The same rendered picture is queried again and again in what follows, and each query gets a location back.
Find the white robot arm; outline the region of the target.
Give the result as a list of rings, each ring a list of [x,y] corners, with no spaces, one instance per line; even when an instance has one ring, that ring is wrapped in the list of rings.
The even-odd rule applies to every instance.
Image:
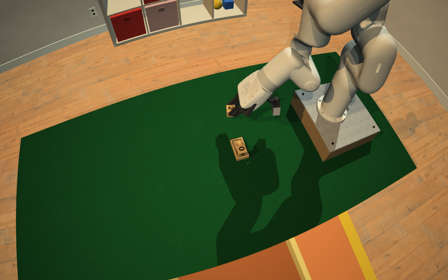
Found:
[[[324,119],[342,122],[356,92],[380,90],[395,62],[396,42],[385,27],[389,1],[304,0],[299,32],[290,47],[258,71],[260,83],[275,91],[290,79],[301,90],[318,90],[321,80],[311,57],[312,47],[325,47],[331,35],[351,30],[353,40],[343,47],[334,78],[317,102]]]

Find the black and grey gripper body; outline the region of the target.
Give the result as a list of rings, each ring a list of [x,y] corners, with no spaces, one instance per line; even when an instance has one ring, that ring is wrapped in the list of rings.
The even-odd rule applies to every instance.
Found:
[[[258,71],[248,75],[238,84],[240,106],[244,109],[253,106],[255,103],[257,105],[254,110],[258,109],[274,92],[269,91],[260,83],[257,77]]]

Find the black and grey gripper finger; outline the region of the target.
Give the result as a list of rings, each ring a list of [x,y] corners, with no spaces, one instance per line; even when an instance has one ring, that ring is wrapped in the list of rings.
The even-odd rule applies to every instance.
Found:
[[[240,104],[239,102],[239,95],[238,93],[235,95],[235,98],[233,98],[227,105],[235,105],[237,107]]]
[[[249,108],[242,108],[240,105],[238,107],[234,107],[234,109],[232,109],[229,112],[229,115],[233,116],[233,117],[238,117],[239,114],[243,113],[245,116],[249,117],[250,114],[252,113],[252,111],[254,110],[255,106],[257,104],[255,103],[253,106],[249,107]]]

